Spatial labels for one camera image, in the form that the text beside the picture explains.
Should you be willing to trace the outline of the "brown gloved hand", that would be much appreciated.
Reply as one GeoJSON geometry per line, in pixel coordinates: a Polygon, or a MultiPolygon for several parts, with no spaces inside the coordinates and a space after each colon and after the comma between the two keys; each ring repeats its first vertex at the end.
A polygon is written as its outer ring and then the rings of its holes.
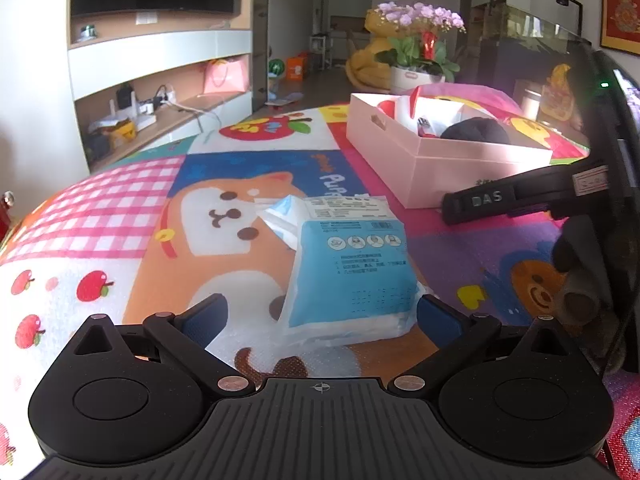
{"type": "Polygon", "coordinates": [[[564,284],[554,297],[555,316],[590,356],[602,359],[620,321],[612,308],[608,274],[588,216],[564,222],[552,248],[552,264],[564,275],[564,284]]]}

